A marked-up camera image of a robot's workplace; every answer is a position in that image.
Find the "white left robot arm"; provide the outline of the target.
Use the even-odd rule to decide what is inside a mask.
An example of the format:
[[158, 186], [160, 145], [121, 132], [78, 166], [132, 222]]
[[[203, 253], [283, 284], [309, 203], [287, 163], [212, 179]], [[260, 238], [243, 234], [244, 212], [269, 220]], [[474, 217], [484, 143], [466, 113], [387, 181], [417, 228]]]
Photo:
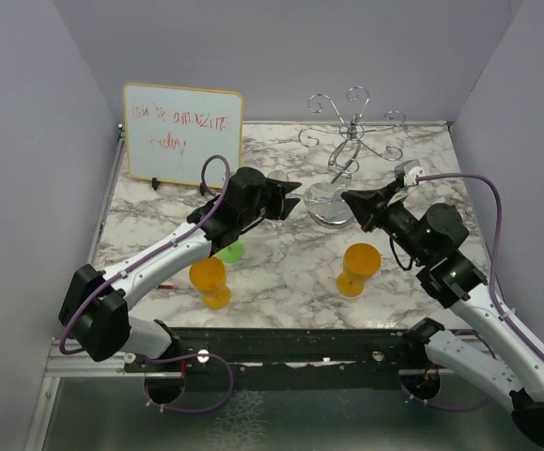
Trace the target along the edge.
[[191, 265], [214, 256], [261, 220], [285, 220], [298, 205], [291, 192], [298, 181], [269, 179], [242, 167], [224, 189], [191, 212], [169, 236], [116, 265], [97, 270], [86, 264], [70, 282], [58, 319], [63, 340], [76, 352], [104, 361], [119, 351], [145, 356], [154, 368], [172, 368], [179, 357], [170, 330], [131, 316], [153, 289]]

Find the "green plastic wine glass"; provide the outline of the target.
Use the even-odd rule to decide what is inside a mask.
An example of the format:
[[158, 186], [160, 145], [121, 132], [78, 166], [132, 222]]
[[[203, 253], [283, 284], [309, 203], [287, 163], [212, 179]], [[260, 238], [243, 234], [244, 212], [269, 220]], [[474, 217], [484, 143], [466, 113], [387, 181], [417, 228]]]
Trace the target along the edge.
[[229, 244], [227, 247], [221, 249], [215, 256], [221, 261], [227, 264], [236, 263], [244, 256], [244, 245], [241, 240]]

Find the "clear wine glass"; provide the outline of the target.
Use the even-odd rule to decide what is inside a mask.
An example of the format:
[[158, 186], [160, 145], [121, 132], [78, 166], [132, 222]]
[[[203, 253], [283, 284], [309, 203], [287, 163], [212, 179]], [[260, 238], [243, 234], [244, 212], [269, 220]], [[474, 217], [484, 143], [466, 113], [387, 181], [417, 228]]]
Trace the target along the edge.
[[353, 213], [341, 195], [347, 190], [343, 184], [317, 182], [304, 192], [303, 202], [310, 217], [320, 226], [341, 229], [354, 221]]

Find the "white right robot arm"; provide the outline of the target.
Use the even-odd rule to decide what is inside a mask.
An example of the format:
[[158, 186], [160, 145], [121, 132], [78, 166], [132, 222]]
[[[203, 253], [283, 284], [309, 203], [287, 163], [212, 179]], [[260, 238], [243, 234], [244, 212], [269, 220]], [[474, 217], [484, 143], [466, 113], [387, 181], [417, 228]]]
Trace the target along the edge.
[[458, 210], [436, 203], [415, 218], [393, 199], [397, 191], [389, 185], [347, 190], [341, 197], [362, 230], [380, 229], [394, 240], [419, 267], [416, 277], [427, 295], [470, 325], [499, 356], [492, 359], [424, 319], [402, 345], [404, 360], [414, 367], [431, 361], [460, 375], [502, 405], [517, 429], [544, 448], [544, 343], [460, 252], [469, 232]]

